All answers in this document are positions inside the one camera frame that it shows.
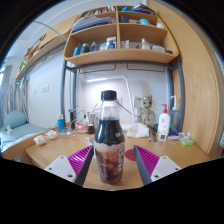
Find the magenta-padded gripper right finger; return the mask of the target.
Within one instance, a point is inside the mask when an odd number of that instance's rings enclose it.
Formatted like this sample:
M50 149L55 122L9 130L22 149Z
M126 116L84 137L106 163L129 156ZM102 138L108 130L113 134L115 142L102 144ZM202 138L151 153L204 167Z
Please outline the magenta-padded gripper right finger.
M150 184L180 170L180 167L168 156L157 156L154 153L135 145L133 155L143 185Z

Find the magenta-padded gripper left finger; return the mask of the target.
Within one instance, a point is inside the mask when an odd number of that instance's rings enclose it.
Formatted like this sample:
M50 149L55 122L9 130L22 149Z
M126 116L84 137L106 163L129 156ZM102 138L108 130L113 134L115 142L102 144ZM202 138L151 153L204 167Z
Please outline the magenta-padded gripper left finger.
M93 146L87 146L68 157L59 156L45 168L45 171L82 186L85 182L93 154Z

